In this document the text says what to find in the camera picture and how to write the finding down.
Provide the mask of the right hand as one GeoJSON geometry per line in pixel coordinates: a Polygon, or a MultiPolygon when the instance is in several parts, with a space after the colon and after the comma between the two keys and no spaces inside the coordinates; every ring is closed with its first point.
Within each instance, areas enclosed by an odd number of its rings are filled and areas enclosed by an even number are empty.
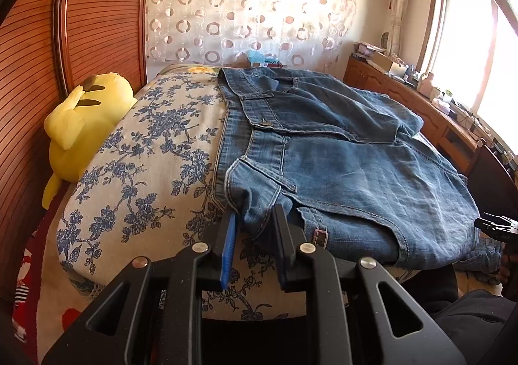
{"type": "Polygon", "coordinates": [[[517,255],[502,255],[499,271],[499,279],[502,284],[508,283],[509,279],[514,275],[513,268],[517,265],[517,262],[517,255]]]}

